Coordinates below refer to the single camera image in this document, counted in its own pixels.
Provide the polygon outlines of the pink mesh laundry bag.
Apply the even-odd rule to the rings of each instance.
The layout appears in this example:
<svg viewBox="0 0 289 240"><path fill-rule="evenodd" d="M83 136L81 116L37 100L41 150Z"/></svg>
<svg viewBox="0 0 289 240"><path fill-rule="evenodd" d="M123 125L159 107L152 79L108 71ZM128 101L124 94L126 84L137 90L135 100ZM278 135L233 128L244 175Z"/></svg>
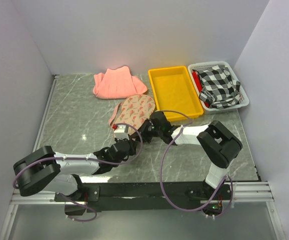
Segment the pink mesh laundry bag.
<svg viewBox="0 0 289 240"><path fill-rule="evenodd" d="M129 96L114 108L108 124L112 128L113 125L126 123L139 130L145 120L149 119L155 111L155 108L155 100L149 95L136 94Z"/></svg>

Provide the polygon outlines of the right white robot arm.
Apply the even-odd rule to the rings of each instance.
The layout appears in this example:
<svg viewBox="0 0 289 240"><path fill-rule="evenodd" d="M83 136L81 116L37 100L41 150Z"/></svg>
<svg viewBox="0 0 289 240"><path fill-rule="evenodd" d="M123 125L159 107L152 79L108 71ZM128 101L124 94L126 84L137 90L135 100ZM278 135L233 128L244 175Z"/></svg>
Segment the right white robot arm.
<svg viewBox="0 0 289 240"><path fill-rule="evenodd" d="M221 193L220 183L229 171L231 162L243 148L242 142L220 121L214 120L207 125L172 125L163 111L155 111L146 119L138 132L144 143L152 138L160 138L170 146L199 145L211 161L205 178L203 193L208 199L215 199Z"/></svg>

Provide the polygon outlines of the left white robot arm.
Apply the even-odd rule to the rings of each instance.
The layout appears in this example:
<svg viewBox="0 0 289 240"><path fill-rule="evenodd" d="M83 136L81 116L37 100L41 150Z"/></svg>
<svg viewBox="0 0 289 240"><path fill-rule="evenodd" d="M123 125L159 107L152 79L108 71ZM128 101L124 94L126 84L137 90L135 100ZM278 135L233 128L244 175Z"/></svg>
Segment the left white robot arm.
<svg viewBox="0 0 289 240"><path fill-rule="evenodd" d="M85 155L59 153L43 146L13 165L12 186L22 197L49 191L79 201L85 194L81 176L102 175L127 164L140 154L137 145L130 137L115 139L112 146Z"/></svg>

